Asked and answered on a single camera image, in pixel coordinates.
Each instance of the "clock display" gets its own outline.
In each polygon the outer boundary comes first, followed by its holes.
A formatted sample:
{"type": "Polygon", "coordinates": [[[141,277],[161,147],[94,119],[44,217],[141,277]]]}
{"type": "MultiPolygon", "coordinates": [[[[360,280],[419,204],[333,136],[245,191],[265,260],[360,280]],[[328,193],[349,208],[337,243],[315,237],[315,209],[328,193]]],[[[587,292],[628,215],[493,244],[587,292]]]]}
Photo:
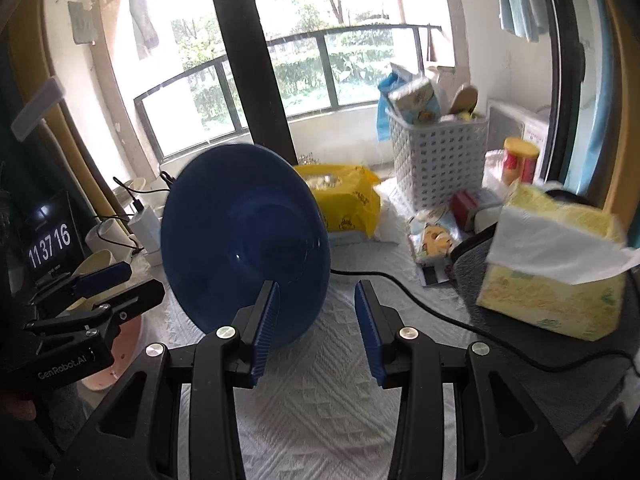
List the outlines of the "clock display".
{"type": "Polygon", "coordinates": [[[84,260],[73,209],[64,191],[39,205],[19,234],[24,262],[36,285],[73,272],[84,260]]]}
{"type": "Polygon", "coordinates": [[[69,228],[65,223],[60,224],[44,235],[40,234],[40,236],[41,238],[28,251],[29,263],[33,270],[37,270],[47,263],[49,259],[55,258],[61,251],[66,250],[71,245],[69,228]]]}

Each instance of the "white plastic basket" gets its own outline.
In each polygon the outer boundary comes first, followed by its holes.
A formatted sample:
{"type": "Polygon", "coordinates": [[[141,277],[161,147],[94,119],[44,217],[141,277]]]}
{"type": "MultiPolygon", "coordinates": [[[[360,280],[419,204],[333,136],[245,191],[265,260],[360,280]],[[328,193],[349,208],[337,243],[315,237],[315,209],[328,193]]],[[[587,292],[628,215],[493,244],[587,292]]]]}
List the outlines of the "white plastic basket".
{"type": "Polygon", "coordinates": [[[387,109],[398,187],[416,211],[449,203],[460,189],[482,187],[486,118],[407,124],[387,109]]]}

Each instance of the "blue bowl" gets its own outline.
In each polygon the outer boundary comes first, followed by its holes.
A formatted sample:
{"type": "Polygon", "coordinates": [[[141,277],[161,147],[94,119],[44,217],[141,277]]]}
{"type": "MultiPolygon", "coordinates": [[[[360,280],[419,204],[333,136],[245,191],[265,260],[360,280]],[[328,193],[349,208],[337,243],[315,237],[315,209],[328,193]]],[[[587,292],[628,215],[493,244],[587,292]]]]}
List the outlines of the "blue bowl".
{"type": "Polygon", "coordinates": [[[227,144],[194,158],[162,217],[162,263],[180,306],[204,333],[255,303],[264,280],[280,285],[272,346],[314,322],[329,281],[329,243],[306,183],[261,146],[227,144]]]}

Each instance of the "yellow tissue box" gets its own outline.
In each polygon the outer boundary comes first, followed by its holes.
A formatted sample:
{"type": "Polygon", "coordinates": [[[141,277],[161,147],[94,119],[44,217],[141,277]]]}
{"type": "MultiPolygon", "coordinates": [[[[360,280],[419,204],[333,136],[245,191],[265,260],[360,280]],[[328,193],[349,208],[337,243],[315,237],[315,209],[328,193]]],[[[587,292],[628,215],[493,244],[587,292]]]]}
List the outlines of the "yellow tissue box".
{"type": "Polygon", "coordinates": [[[363,166],[309,164],[295,170],[311,188],[327,231],[363,231],[373,236],[380,216],[380,184],[375,173],[363,166]]]}
{"type": "MultiPolygon", "coordinates": [[[[508,197],[506,205],[609,240],[622,241],[613,215],[589,206],[556,202],[532,186],[520,184],[508,197]]],[[[489,265],[476,303],[552,332],[596,341],[617,328],[624,287],[624,274],[597,282],[567,285],[543,276],[489,265]]]]}

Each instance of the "yellow lid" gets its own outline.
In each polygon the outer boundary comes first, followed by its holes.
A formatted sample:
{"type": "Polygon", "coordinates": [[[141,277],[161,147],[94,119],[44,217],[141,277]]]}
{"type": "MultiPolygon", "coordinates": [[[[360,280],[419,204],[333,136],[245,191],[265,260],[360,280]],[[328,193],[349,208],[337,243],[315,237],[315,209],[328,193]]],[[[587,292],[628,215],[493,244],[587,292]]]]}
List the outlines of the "yellow lid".
{"type": "Polygon", "coordinates": [[[533,142],[517,137],[507,137],[504,139],[504,149],[522,158],[538,158],[540,155],[540,148],[533,142]]]}

